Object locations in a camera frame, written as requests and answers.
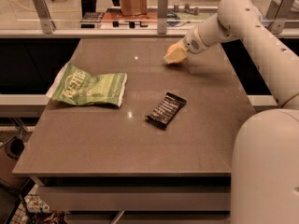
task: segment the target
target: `black panel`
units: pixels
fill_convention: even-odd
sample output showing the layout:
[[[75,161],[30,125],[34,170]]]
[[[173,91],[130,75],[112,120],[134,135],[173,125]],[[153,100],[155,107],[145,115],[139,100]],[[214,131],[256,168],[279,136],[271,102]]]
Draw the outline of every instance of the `black panel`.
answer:
[[[0,93],[46,93],[79,39],[0,39]]]
[[[230,176],[185,177],[44,177],[39,179],[48,187],[219,187],[231,186]]]
[[[299,55],[298,39],[281,39],[281,41],[293,52]],[[247,53],[243,43],[236,40],[222,44],[236,74],[238,75],[248,95],[270,95],[254,62]]]

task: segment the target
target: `cable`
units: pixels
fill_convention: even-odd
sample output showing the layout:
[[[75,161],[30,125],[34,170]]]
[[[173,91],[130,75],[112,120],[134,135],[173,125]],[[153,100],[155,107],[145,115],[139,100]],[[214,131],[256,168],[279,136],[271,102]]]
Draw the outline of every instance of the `cable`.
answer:
[[[288,100],[285,101],[285,103],[283,103],[281,105],[281,108],[283,108],[285,105],[288,104],[288,102],[290,102],[291,100],[293,100],[294,98],[296,98],[299,95],[299,92],[297,92],[295,95],[293,95],[291,98],[289,98]]]
[[[21,3],[18,0],[10,0],[10,1],[15,3],[16,5],[18,5],[19,7],[22,7],[24,9],[26,9],[26,10],[36,12],[35,9],[25,6],[23,3]],[[68,13],[68,12],[80,12],[80,10],[57,10],[57,11],[52,11],[51,13]]]
[[[174,19],[174,21],[167,21],[167,26],[174,27],[180,23],[180,17],[178,14],[171,10],[167,11],[167,18]]]

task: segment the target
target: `chip bag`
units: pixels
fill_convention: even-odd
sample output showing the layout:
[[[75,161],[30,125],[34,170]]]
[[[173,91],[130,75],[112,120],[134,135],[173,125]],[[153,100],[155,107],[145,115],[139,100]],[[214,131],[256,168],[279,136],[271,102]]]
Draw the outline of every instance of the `chip bag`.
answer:
[[[71,105],[121,106],[127,74],[91,74],[67,63],[56,76],[47,97]]]

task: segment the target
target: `glass partition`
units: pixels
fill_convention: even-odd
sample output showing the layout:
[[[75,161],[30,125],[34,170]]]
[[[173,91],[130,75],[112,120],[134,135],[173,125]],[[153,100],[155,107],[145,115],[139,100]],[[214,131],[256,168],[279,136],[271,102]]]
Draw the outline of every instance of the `glass partition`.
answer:
[[[97,0],[96,14],[82,19],[81,0],[44,0],[54,21],[56,30],[134,31],[146,32],[157,30],[158,0],[146,0],[146,14],[123,15],[120,7],[113,7],[111,0]],[[272,13],[278,10],[281,0],[250,0],[263,15],[267,15],[271,7]],[[195,24],[206,20],[217,11],[220,0],[168,0],[167,30],[185,31]],[[298,21],[299,5],[293,4],[290,17]],[[0,0],[1,30],[42,30],[40,19],[36,13],[33,0]]]

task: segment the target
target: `glass panel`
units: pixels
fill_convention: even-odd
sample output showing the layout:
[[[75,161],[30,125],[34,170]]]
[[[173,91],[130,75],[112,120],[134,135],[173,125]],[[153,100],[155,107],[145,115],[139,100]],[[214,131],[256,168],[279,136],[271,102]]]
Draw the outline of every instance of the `glass panel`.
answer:
[[[122,16],[119,7],[113,7],[111,0],[97,0],[96,11],[105,13],[101,22],[82,22],[81,0],[45,0],[58,30],[77,30],[83,27],[108,31],[151,31],[157,28],[157,0],[146,0],[146,15]],[[279,0],[250,0],[263,15],[270,5]],[[196,23],[206,20],[216,11],[220,0],[168,0],[168,30],[188,30]],[[0,30],[41,30],[36,8],[32,0],[0,0]],[[299,2],[293,5],[289,19],[298,21]]]

